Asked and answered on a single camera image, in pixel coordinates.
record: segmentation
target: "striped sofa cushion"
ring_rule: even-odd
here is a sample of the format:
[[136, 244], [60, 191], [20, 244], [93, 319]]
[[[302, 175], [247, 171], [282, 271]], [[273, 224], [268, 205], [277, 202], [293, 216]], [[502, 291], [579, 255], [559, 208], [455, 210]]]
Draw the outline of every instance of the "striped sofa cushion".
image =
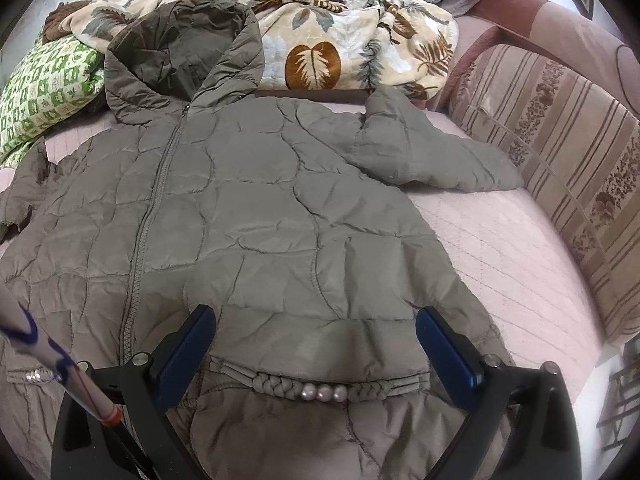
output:
[[520, 169], [588, 280], [608, 341], [640, 332], [638, 120], [571, 69], [504, 44], [476, 59], [449, 111]]

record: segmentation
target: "rolled paper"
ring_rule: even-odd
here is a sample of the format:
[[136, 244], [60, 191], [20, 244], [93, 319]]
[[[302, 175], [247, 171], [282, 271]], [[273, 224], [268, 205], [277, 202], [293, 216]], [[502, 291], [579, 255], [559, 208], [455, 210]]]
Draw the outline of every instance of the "rolled paper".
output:
[[51, 370], [66, 392], [105, 426], [116, 426], [122, 412], [65, 350], [42, 330], [0, 280], [0, 332], [16, 352], [30, 355]]

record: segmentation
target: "screw head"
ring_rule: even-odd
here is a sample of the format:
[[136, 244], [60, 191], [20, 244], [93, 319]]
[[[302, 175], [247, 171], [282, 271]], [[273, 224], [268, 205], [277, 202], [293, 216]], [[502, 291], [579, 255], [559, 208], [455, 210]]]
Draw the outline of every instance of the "screw head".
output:
[[502, 364], [502, 360], [496, 354], [487, 354], [484, 356], [484, 364], [491, 368], [497, 368]]
[[552, 375], [557, 375], [560, 373], [560, 367], [553, 361], [545, 361], [542, 363], [542, 367], [545, 369], [545, 372], [548, 372]]
[[146, 352], [135, 354], [131, 359], [131, 362], [134, 366], [146, 365], [149, 362], [149, 354], [147, 354]]

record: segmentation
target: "puffer jacket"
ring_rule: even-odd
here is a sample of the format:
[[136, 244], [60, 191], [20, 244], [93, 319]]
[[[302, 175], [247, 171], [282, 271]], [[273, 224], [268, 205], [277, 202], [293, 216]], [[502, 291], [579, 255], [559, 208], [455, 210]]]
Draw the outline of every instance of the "puffer jacket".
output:
[[[170, 420], [216, 480], [422, 478], [465, 414], [430, 374], [417, 308], [510, 358], [397, 186], [522, 181], [390, 88], [364, 114], [256, 98], [263, 63], [255, 16], [232, 2], [167, 4], [123, 30], [105, 65], [121, 124], [58, 165], [44, 142], [28, 153], [0, 196], [0, 234], [20, 229], [0, 277], [97, 368], [212, 306], [215, 339]], [[48, 478], [62, 389], [0, 350], [0, 428]], [[304, 401], [305, 382], [342, 384], [348, 400]]]

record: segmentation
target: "jacket hood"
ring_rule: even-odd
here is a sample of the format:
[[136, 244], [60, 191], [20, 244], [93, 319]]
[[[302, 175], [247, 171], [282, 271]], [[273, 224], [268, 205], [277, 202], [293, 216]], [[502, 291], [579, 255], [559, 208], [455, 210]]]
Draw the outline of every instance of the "jacket hood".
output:
[[111, 110], [127, 124], [190, 105], [217, 109], [251, 94], [262, 78], [260, 29], [235, 2], [180, 1], [131, 23], [105, 56]]

